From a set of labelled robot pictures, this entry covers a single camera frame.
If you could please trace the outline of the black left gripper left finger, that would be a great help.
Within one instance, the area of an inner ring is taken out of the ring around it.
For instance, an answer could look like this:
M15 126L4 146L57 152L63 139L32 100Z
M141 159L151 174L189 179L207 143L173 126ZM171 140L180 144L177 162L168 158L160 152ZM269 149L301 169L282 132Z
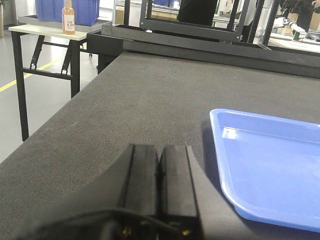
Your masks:
M158 214L158 153L153 145L129 144L121 155L127 173L116 214L155 217Z

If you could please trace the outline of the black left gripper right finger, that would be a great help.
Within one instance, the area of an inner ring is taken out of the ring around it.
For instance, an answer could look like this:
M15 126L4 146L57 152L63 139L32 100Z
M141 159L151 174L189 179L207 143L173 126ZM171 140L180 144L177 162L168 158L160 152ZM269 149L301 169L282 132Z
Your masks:
M189 156L183 145L167 145L160 158L160 209L165 217L197 217Z

